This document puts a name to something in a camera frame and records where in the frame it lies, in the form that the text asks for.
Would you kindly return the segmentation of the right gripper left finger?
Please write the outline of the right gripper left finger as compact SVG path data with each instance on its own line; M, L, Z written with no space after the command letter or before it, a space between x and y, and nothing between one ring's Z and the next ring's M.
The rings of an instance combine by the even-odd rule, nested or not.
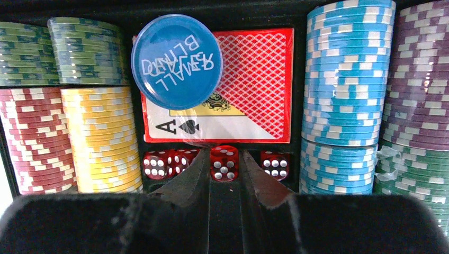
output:
M182 208L208 205L210 151L202 149L185 172L151 192L149 196Z

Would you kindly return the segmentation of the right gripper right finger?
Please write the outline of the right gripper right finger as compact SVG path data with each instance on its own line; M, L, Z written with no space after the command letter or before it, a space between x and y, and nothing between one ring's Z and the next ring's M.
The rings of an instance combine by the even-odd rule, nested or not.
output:
M244 182L249 184L249 189L265 208L273 210L297 196L297 193L263 171L247 150L240 152L240 159Z

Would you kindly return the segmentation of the red translucent die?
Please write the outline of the red translucent die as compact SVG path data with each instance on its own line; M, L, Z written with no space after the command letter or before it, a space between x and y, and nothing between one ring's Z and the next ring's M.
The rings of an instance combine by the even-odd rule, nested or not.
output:
M239 152L233 146L217 146L210 151L210 175L218 182L231 182L239 175Z

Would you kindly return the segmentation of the black poker set case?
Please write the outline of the black poker set case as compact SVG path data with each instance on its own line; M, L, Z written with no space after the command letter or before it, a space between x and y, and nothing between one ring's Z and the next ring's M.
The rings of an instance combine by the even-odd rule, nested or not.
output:
M104 42L100 53L88 52L76 62L121 73L132 87L134 118L141 152L152 148L186 148L181 142L146 143L143 139L143 114L140 92L131 74L131 38L151 20L164 14L185 14L198 19L212 31L256 30L292 27L295 30L293 54L293 114L292 139L289 144L257 144L254 141L235 141L240 150L277 150L291 153L293 171L284 181L297 189L299 181L300 126L306 42L306 15L324 1L1 1L1 20L46 26L51 17L82 17L104 21L119 28L120 41Z

